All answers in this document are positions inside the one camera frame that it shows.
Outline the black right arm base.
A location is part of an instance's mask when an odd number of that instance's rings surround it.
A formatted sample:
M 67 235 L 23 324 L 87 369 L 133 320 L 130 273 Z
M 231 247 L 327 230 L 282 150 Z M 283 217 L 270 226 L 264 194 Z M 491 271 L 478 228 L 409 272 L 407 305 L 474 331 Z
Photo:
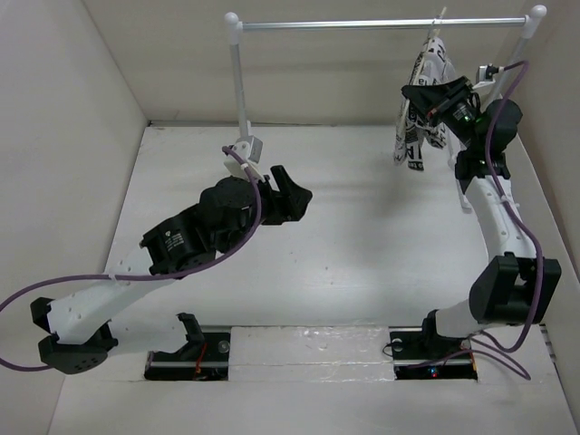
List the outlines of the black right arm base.
M 396 381 L 476 381 L 473 358 L 462 344 L 460 338 L 439 336 L 429 314 L 421 326 L 390 326 L 382 352 L 391 358 Z

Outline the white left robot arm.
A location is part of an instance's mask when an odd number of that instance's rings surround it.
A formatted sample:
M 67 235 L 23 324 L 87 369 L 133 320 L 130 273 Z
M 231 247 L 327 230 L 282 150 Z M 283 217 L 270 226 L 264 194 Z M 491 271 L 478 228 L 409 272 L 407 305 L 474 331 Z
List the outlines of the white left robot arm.
M 264 180 L 230 176 L 204 189 L 197 204 L 146 232 L 110 276 L 64 298 L 32 302 L 33 322 L 47 333 L 38 343 L 41 361 L 72 375 L 95 368 L 112 353 L 141 347 L 181 361 L 201 359 L 207 340 L 193 314 L 176 315 L 182 328 L 170 345 L 160 333 L 132 328 L 119 338 L 120 327 L 112 320 L 147 294 L 232 256 L 258 226 L 301 220 L 312 198 L 281 165 Z

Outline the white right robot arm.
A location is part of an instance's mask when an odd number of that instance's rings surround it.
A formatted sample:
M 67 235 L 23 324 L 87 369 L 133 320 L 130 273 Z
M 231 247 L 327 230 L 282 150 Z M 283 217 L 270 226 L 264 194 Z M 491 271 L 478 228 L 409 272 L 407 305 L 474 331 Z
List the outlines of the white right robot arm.
M 488 265 L 468 299 L 433 310 L 423 320 L 417 340 L 421 350 L 438 357 L 498 326 L 519 326 L 527 333 L 543 320 L 562 270 L 557 260 L 544 257 L 513 199 L 506 149 L 517 136 L 522 111 L 510 99 L 482 109 L 465 77 L 439 85 L 405 85 L 401 93 L 421 121 L 430 127 L 444 125 L 463 145 L 454 174 L 478 219 L 488 253 Z

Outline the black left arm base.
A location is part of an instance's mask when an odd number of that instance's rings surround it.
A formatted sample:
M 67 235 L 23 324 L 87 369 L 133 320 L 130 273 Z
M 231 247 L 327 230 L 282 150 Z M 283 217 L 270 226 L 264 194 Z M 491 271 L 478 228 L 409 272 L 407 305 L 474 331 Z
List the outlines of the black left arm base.
M 149 352 L 144 379 L 154 382 L 221 382 L 228 379 L 230 327 L 202 328 L 194 314 L 177 315 L 186 342 L 173 353 Z

